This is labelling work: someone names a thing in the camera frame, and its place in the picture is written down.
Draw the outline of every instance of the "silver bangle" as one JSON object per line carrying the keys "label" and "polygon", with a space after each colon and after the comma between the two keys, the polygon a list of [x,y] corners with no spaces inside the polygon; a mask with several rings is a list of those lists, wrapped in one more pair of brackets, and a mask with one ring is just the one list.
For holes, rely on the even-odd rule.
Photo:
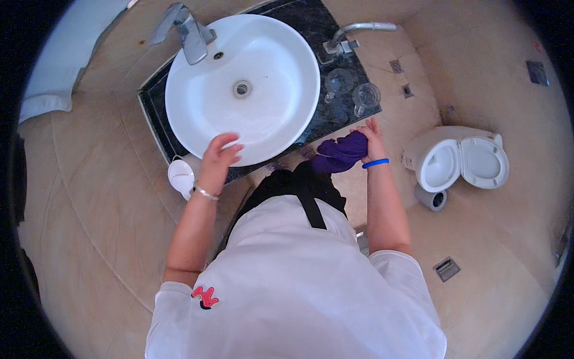
{"label": "silver bangle", "polygon": [[214,202],[219,201],[219,197],[211,195],[211,194],[207,193],[203,188],[199,187],[199,185],[197,184],[197,181],[195,182],[194,187],[195,187],[196,191],[198,191],[199,193],[201,193],[202,195],[207,197],[209,200],[212,200]]}

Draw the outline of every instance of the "wall faucet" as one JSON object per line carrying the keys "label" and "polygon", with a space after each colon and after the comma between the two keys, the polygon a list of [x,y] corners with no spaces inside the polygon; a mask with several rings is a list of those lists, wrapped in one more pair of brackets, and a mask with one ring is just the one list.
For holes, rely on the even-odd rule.
{"label": "wall faucet", "polygon": [[323,48],[317,53],[317,59],[321,65],[326,65],[334,61],[335,56],[344,53],[352,52],[354,48],[359,47],[357,40],[349,42],[347,40],[341,41],[345,38],[346,34],[371,30],[371,31],[397,31],[397,26],[392,22],[353,22],[345,26],[341,26],[339,30],[333,35],[333,38],[323,43]]}
{"label": "wall faucet", "polygon": [[170,5],[152,36],[152,44],[159,44],[175,26],[188,64],[195,65],[207,56],[207,44],[216,39],[214,30],[208,30],[195,20],[193,14],[181,2]]}

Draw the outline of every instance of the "toilet lid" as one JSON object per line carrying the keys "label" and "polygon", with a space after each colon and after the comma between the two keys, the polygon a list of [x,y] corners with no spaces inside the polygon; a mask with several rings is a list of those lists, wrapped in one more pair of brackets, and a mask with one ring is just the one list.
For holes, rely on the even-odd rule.
{"label": "toilet lid", "polygon": [[475,187],[491,190],[508,179],[508,157],[504,150],[485,137],[466,137],[459,141],[464,180]]}

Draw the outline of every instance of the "hand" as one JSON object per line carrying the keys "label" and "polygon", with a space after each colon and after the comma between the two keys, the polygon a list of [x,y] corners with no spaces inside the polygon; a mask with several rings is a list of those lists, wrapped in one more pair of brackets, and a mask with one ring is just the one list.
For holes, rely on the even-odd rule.
{"label": "hand", "polygon": [[366,121],[366,124],[367,126],[357,127],[357,131],[364,134],[369,141],[367,143],[367,157],[362,158],[361,161],[363,163],[369,163],[387,158],[379,123],[374,117],[371,117]]}
{"label": "hand", "polygon": [[243,145],[235,144],[223,149],[229,142],[237,139],[239,135],[236,133],[222,133],[211,140],[203,154],[197,184],[210,195],[221,194],[227,177],[227,168],[241,159],[237,153],[243,149]]}

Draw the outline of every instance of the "glass cup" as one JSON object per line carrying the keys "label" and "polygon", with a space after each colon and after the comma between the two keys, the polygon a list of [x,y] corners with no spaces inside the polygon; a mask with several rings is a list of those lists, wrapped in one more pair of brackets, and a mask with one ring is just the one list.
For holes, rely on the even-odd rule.
{"label": "glass cup", "polygon": [[353,75],[342,68],[336,68],[329,72],[325,80],[325,87],[327,88],[327,96],[325,96],[325,103],[333,101],[335,95],[346,94],[351,91],[355,85]]}
{"label": "glass cup", "polygon": [[353,91],[353,102],[355,102],[355,116],[361,117],[365,109],[379,105],[381,92],[379,88],[370,82],[360,84]]}

